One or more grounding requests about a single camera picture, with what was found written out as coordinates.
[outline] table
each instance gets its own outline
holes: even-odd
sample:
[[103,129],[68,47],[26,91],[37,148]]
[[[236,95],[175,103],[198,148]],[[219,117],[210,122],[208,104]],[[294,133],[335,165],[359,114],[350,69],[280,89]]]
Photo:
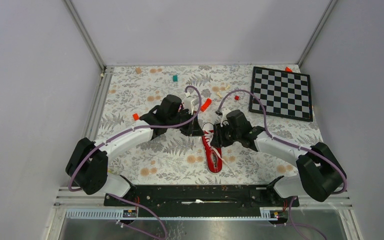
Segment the table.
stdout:
[[[284,70],[288,66],[299,73],[297,65],[258,65],[258,67]],[[210,107],[198,115],[200,125],[213,123],[221,98],[231,90],[251,89],[254,65],[193,65],[193,66],[143,66],[142,73],[136,73],[134,66],[115,67],[97,139],[108,137],[134,123],[133,114],[147,113],[168,94],[185,96],[187,85],[197,87],[203,101],[213,100]],[[178,82],[173,82],[178,75]],[[249,96],[239,92],[224,103],[231,110],[245,113],[253,126],[263,126],[263,115],[248,111]],[[269,130],[280,137],[294,139],[301,144],[315,144],[322,141],[319,127],[313,122],[304,122],[276,116],[267,116]],[[126,151],[108,163],[108,171],[123,175],[133,184],[142,185],[188,185],[188,184],[268,184],[278,176],[293,176],[298,170],[263,152],[243,148],[236,142],[222,149],[222,156],[228,162],[221,172],[208,171],[201,137],[184,136],[177,129],[169,129],[158,138],[142,143]]]

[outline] floral tablecloth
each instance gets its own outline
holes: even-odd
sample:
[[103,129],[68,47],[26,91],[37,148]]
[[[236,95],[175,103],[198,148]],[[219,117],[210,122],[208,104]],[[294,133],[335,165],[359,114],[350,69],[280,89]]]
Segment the floral tablecloth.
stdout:
[[[213,123],[223,96],[231,90],[250,90],[253,65],[200,65],[200,66],[145,66],[142,73],[136,67],[115,67],[106,97],[97,138],[105,138],[134,123],[132,117],[147,113],[168,94],[184,98],[187,85],[197,87],[203,101],[212,99],[212,104],[198,115],[199,122]],[[259,67],[284,70],[286,65],[260,65]],[[299,73],[297,65],[288,65]],[[178,82],[173,82],[178,75]],[[224,103],[231,110],[245,113],[253,126],[263,125],[263,115],[248,111],[249,96],[239,92],[232,94]],[[301,144],[321,141],[321,134],[314,122],[304,122],[276,116],[267,116],[269,130],[283,138],[294,139]],[[121,174],[133,184],[267,184],[274,178],[297,174],[297,169],[285,161],[264,152],[254,152],[236,142],[222,148],[222,156],[229,167],[223,164],[222,171],[208,171],[205,151],[200,137],[188,137],[177,129],[156,139],[144,142],[123,153],[108,164],[108,171]]]

